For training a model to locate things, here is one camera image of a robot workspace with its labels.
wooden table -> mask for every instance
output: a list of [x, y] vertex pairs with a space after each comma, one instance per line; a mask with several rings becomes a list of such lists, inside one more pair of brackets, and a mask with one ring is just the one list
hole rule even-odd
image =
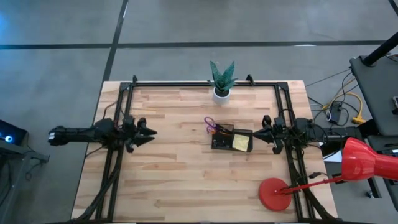
[[[304, 82], [288, 83], [296, 117], [312, 118]], [[118, 97], [119, 84], [104, 83], [96, 121], [102, 118], [104, 108]], [[211, 95], [212, 89], [208, 87], [134, 89], [131, 113], [136, 118], [146, 117], [147, 126], [158, 134], [155, 140], [136, 148], [134, 153], [123, 155], [115, 222], [296, 221], [293, 202], [283, 212], [272, 212], [257, 198], [259, 184], [266, 178], [278, 177], [290, 184], [285, 149], [274, 155], [273, 144], [254, 139], [252, 153], [214, 150], [210, 148], [211, 136], [206, 134], [203, 122], [205, 116], [211, 116], [217, 122], [256, 131], [261, 128], [265, 114], [271, 118], [277, 116], [274, 89], [233, 88], [230, 102], [223, 106], [215, 105]], [[114, 107], [106, 116], [112, 118], [113, 114]], [[88, 152], [98, 147], [90, 144]], [[73, 218], [79, 216], [98, 193], [105, 157], [104, 149], [86, 159]], [[326, 172], [318, 148], [306, 148], [304, 158], [308, 174]], [[336, 216], [330, 186], [319, 185], [312, 191], [326, 210]], [[300, 198], [306, 214], [304, 196]]]

yellow cable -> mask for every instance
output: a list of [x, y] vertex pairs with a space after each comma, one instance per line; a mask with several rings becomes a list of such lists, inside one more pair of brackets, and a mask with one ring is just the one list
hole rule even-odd
[[[326, 104], [325, 106], [323, 106], [323, 108], [322, 109], [327, 109], [327, 108], [329, 108], [330, 107], [330, 104], [331, 104], [331, 102], [334, 102], [337, 98], [339, 98], [339, 97], [341, 97], [341, 96], [343, 96], [344, 95], [344, 93], [342, 93], [342, 94], [340, 94], [340, 95], [338, 95], [338, 96], [336, 96], [336, 97], [334, 97], [331, 101], [330, 101], [330, 103], [328, 103], [328, 104]], [[357, 94], [355, 94], [355, 93], [352, 93], [352, 92], [347, 92], [346, 93], [346, 95], [351, 95], [351, 96], [355, 96], [358, 100], [359, 100], [359, 103], [360, 103], [360, 105], [361, 105], [361, 107], [360, 107], [360, 109], [359, 109], [359, 113], [358, 113], [358, 116], [359, 117], [362, 117], [362, 108], [363, 108], [363, 102], [362, 102], [362, 99], [361, 99], [361, 97], [359, 97]]]

gray floor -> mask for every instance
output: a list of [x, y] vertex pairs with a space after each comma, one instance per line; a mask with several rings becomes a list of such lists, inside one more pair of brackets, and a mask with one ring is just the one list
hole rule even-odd
[[[0, 1], [0, 45], [110, 44], [121, 5], [122, 0]], [[130, 0], [124, 18], [120, 43], [385, 40], [398, 29], [387, 0]], [[250, 73], [256, 80], [311, 83], [347, 69], [351, 57], [376, 47], [118, 49], [110, 80], [204, 80], [210, 78], [210, 60], [220, 67], [234, 60], [238, 78]], [[59, 124], [90, 125], [108, 55], [109, 49], [0, 50], [0, 94], [6, 96], [0, 119], [28, 130], [29, 144], [51, 155], [24, 185], [12, 223], [69, 219], [86, 144], [50, 147], [47, 133]], [[344, 76], [308, 87], [308, 95], [326, 103]], [[360, 94], [359, 88], [354, 92]], [[347, 102], [359, 106], [355, 98]], [[363, 116], [371, 118], [366, 107]], [[323, 118], [317, 123], [328, 126]], [[326, 167], [339, 172], [336, 164]], [[367, 182], [332, 185], [339, 217], [394, 223], [398, 212], [383, 182], [379, 187], [383, 198], [370, 200], [363, 196]]]

red lamp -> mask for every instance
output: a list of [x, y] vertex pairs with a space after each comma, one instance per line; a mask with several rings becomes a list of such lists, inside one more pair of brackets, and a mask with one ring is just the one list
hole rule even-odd
[[364, 142], [348, 138], [343, 149], [341, 176], [298, 187], [289, 187], [278, 178], [266, 179], [259, 187], [259, 199], [269, 210], [282, 211], [290, 205], [291, 193], [296, 190], [341, 180], [364, 180], [373, 176], [398, 180], [398, 158], [377, 154]]

purple scissors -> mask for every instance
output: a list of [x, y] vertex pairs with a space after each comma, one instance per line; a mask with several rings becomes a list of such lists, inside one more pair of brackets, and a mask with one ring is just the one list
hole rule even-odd
[[217, 132], [216, 122], [211, 117], [205, 117], [205, 123], [208, 125], [206, 130], [207, 134], [215, 134]]

